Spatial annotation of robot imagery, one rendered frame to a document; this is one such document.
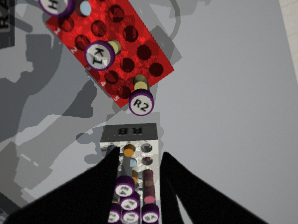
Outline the red rack with round wells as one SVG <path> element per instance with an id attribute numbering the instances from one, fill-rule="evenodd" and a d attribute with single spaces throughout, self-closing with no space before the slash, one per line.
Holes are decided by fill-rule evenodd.
<path id="1" fill-rule="evenodd" d="M 134 90 L 136 75 L 145 76 L 151 87 L 174 69 L 128 0 L 88 2 L 91 5 L 88 17 L 52 16 L 47 25 L 117 105 L 123 107 Z M 90 68 L 84 58 L 86 47 L 97 40 L 116 40 L 121 44 L 114 63 L 104 71 Z"/>

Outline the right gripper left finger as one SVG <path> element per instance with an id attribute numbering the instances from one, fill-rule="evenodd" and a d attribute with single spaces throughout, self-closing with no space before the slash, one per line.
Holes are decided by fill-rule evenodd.
<path id="1" fill-rule="evenodd" d="M 3 224 L 108 224 L 119 156 L 115 147 L 97 165 L 10 214 Z"/>

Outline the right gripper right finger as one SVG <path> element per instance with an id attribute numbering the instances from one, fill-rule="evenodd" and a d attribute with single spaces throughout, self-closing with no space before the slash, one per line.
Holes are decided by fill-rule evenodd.
<path id="1" fill-rule="evenodd" d="M 162 224 L 184 224 L 177 197 L 193 224 L 268 224 L 191 173 L 170 153 L 163 152 L 160 164 Z"/>

